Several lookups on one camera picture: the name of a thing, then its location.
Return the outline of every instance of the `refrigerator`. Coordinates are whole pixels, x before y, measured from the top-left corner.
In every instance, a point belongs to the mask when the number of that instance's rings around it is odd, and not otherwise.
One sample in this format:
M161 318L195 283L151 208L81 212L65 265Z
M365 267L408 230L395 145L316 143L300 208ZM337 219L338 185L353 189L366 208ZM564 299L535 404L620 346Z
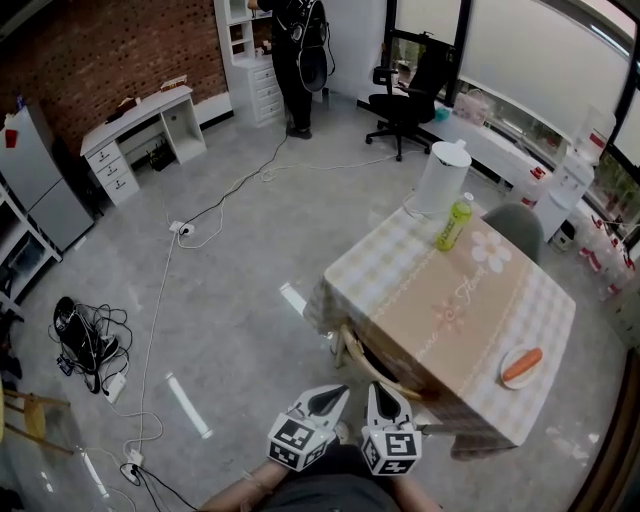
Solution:
M6 130L17 132L15 147L8 147ZM65 181L54 140L40 106L22 108L0 132L0 174L38 228L64 251L93 225L93 217Z

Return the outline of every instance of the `concrete floor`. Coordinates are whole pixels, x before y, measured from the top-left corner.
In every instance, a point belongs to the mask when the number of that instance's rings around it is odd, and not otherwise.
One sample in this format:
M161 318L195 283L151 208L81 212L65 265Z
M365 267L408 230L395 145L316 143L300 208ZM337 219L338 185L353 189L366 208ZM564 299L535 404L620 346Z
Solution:
M289 140L277 164L330 167L393 155L390 141L364 144L376 117L334 101L314 106L314 137ZM136 438L137 418L120 418L82 379L65 377L59 348L47 336L53 308L63 295L87 304L109 303L129 313L134 340L120 413L140 408L149 332L171 246L162 198L171 220L186 220L215 203L239 177L257 169L283 137L283 125L260 130L225 121L205 132L209 151L187 165L139 173L141 191L121 208L109 208L78 250L49 268L23 302L26 323L13 331L25 391L67 398L71 413L49 409L50 438L73 447L102 448L123 458L122 444ZM407 150L417 149L407 144ZM145 466L191 503L238 479L264 460L266 434L277 413L303 390L345 382L351 404L363 404L366 382L347 366L333 368L330 342L315 334L280 294L289 283L306 298L333 261L401 205L425 165L421 153L354 169L283 170L277 179L247 183L225 205L224 230L200 250L174 248L147 375L145 409L164 434L143 444ZM484 208L500 194L470 176ZM218 228L217 212L195 222L199 243ZM455 462L452 440L425 441L415 477L446 510L561 511L588 473L619 391L624 348L600 313L592 285L573 256L546 250L543 268L577 302L577 316L549 400L526 444L499 457ZM210 432L201 436L169 383L179 382ZM361 410L352 411L361 416ZM145 435L158 427L145 419ZM153 510L144 488L119 474L107 454L89 452L106 486L126 492L138 510ZM79 455L42 451L7 433L0 445L0 485L19 490L29 510L130 509L116 492L103 499ZM174 498L165 501L176 510Z

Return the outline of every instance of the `plate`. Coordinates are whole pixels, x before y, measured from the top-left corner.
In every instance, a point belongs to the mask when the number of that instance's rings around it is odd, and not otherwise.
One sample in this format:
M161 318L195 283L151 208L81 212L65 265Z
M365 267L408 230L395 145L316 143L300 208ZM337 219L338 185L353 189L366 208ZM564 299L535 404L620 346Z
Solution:
M508 382L505 382L502 379L502 376L504 375L504 372L507 371L507 369L513 363L515 363L518 359L520 359L522 356L524 356L527 352L529 352L533 348L535 348L535 347L527 347L525 345L518 345L517 347L514 347L511 350L509 350L509 352L507 352L507 355L504 356L504 359L502 360L502 364L500 365L500 380L509 389L522 389L522 388L528 386L529 384L531 384L535 380L535 378L538 376L538 373L540 373L540 367L542 366L542 363L544 362L544 355L542 356L542 361L540 361L538 364L536 364L533 368L530 368L529 370L524 372L522 375L520 375L520 376L516 377L515 379L512 379L512 380L510 380Z

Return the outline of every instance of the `white cube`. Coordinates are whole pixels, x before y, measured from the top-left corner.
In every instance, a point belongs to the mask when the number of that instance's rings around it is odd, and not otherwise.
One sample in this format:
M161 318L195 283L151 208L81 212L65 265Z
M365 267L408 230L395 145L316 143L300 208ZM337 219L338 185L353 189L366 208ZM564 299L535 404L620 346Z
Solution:
M311 421L279 414L269 432L267 457L295 471L302 471L324 455L335 432L317 428Z
M422 457L420 432L370 430L364 427L362 437L362 455L374 475L406 475Z

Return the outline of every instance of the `bottle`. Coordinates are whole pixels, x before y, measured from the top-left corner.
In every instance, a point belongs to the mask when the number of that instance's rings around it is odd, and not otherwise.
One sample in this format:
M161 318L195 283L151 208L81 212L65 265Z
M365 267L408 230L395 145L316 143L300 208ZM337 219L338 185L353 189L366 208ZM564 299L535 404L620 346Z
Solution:
M453 248L462 233L462 229L471 220L473 208L473 195L465 192L462 199L453 203L449 220L444 230L436 238L436 248L440 251L448 251Z

